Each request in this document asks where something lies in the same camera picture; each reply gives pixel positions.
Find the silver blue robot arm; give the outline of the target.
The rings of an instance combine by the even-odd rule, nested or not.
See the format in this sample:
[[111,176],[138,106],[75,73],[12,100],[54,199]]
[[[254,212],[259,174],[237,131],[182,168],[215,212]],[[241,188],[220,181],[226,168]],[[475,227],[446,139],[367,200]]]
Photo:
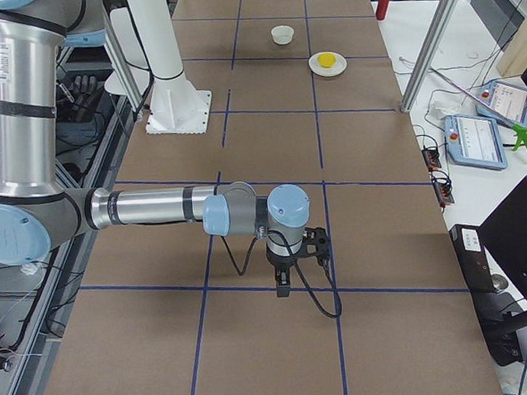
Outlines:
[[55,180],[57,48],[105,42],[102,0],[0,0],[0,263],[24,265],[87,231],[111,225],[201,223],[211,235],[265,239],[276,292],[306,255],[310,203],[298,186],[269,196],[226,187],[109,191]]

